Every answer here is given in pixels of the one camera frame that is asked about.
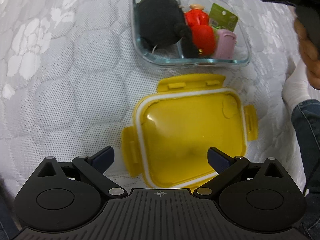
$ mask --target black plush toy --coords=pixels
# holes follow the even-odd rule
[[[176,44],[181,39],[183,56],[198,58],[184,13],[176,0],[141,0],[137,4],[140,36],[146,49]]]

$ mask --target ribbed black surface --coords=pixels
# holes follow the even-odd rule
[[[49,234],[26,228],[15,240],[306,240],[295,229],[267,235],[243,230],[211,200],[195,198],[186,189],[161,191],[134,189],[126,198],[110,200],[80,229]]]

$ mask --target triangular hole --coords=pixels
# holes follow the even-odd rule
[[[270,163],[266,173],[264,174],[269,177],[283,178],[281,171],[278,169],[277,165],[274,163]]]
[[[46,163],[38,174],[38,177],[47,177],[57,175],[52,163]]]

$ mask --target person's hand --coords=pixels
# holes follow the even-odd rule
[[[299,38],[301,58],[307,66],[309,83],[313,88],[320,90],[320,61],[318,60],[318,49],[308,39],[307,30],[298,19],[294,22],[294,30]]]

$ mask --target silver screw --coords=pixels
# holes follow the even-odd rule
[[[197,193],[203,196],[207,196],[212,193],[212,190],[207,187],[201,187],[197,189]]]
[[[114,187],[109,190],[109,194],[113,196],[119,196],[119,195],[122,195],[123,193],[124,193],[124,190],[119,187]]]

